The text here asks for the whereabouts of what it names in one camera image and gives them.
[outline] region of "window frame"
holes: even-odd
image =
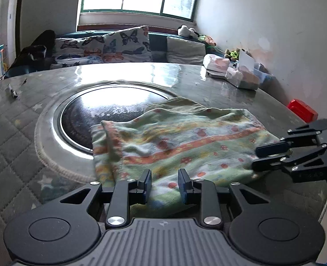
[[[81,1],[81,11],[80,11],[80,13],[90,13],[90,12],[138,13],[138,14],[148,14],[148,15],[154,15],[154,16],[174,18],[174,19],[179,19],[179,20],[189,21],[189,22],[193,22],[194,21],[195,12],[196,12],[196,6],[197,6],[197,0],[194,0],[192,15],[191,15],[191,18],[190,19],[189,18],[185,18],[185,17],[180,17],[180,16],[175,16],[175,15],[170,15],[170,14],[163,13],[164,2],[165,2],[165,0],[162,0],[160,13],[152,13],[152,12],[145,12],[145,11],[123,10],[123,9],[93,9],[93,10],[84,10],[83,9],[84,0],[82,0]]]

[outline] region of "gray wall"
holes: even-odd
[[[79,0],[22,0],[20,47],[29,46],[43,31],[76,31]]]
[[[242,47],[277,77],[269,93],[327,117],[327,0],[198,0],[199,33]]]

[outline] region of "red plastic container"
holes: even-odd
[[[292,100],[287,107],[306,123],[315,121],[318,117],[318,113],[314,109],[298,99]]]

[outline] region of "triangular cutout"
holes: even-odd
[[[61,200],[60,203],[76,204],[76,205],[81,204],[83,202],[83,200],[85,200],[87,194],[90,191],[91,191],[91,189],[83,189],[83,190]]]
[[[263,198],[261,198],[259,196],[256,196],[255,194],[249,192],[246,189],[240,189],[240,191],[241,191],[241,194],[246,199],[246,202],[248,204],[255,205],[255,204],[266,204],[266,203],[269,203],[269,201],[264,200]]]

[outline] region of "folded garment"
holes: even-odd
[[[148,203],[131,207],[136,217],[166,217],[187,208],[178,190],[179,168],[216,186],[257,179],[261,174],[251,169],[256,146],[278,141],[247,110],[205,108],[182,97],[150,105],[129,122],[102,121],[90,131],[104,186],[152,171]]]

